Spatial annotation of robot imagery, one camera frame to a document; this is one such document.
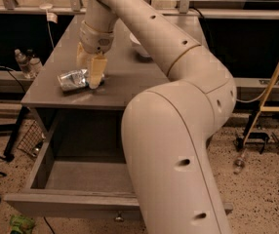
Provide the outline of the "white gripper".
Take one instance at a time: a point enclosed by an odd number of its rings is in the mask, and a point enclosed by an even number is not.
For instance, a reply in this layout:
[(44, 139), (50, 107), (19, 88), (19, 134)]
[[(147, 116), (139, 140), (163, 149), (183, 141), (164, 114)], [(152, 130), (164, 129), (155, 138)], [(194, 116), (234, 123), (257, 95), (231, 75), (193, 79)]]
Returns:
[[(83, 69), (87, 67), (88, 53), (106, 53), (111, 49), (114, 34), (112, 32), (99, 32), (92, 29), (83, 20), (79, 30), (80, 42), (77, 46), (76, 67)], [(102, 74), (106, 69), (107, 58), (103, 54), (97, 54), (90, 60), (88, 83), (91, 89), (100, 85)]]

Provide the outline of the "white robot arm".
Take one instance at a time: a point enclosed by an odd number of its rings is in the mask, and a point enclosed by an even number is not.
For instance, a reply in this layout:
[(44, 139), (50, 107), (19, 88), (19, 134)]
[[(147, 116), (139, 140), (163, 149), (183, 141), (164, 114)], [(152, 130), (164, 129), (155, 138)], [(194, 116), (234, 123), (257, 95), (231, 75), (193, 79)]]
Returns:
[(121, 137), (149, 234), (232, 234), (207, 155), (207, 140), (229, 119), (236, 85), (204, 46), (143, 0), (89, 0), (80, 41), (105, 52), (121, 20), (167, 83), (137, 94), (124, 110)]

